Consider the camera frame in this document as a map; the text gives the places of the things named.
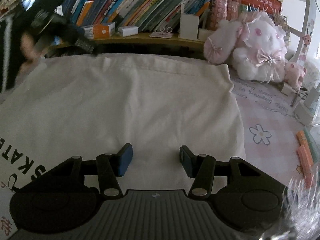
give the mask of bookshelf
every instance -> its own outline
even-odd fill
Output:
[[[111,36],[110,38],[105,39],[95,39],[98,44],[112,44],[112,43],[136,43],[136,44],[162,44],[162,45],[174,45],[174,46],[183,46],[188,47],[190,49],[195,49],[202,51],[203,50],[203,41],[192,41],[178,38],[177,34],[174,34],[172,38],[152,38],[149,37],[151,33],[139,33],[137,35],[128,36],[128,37],[120,37],[116,34]],[[50,49],[58,49],[69,47],[68,43],[62,43],[55,46],[50,46]]]

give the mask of white box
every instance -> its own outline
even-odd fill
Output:
[[[199,16],[182,13],[180,17],[179,38],[187,40],[198,40]]]

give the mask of paper card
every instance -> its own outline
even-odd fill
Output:
[[[13,194],[8,185],[0,181],[0,240],[9,239],[18,230],[9,211]]]
[[[166,38],[166,39],[170,39],[172,38],[173,36],[173,33],[165,33],[165,32],[154,32],[154,33],[151,33],[149,35],[149,37],[153,37],[153,38]]]

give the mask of plush toy ear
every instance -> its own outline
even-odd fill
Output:
[[[229,22],[211,34],[204,43],[205,58],[213,64],[225,62],[242,32],[241,27],[241,22]]]

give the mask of blue gripper pad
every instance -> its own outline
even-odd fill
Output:
[[[129,143],[125,144],[122,149],[116,154],[116,157],[118,159],[118,177],[124,176],[132,160],[132,155],[132,145]]]

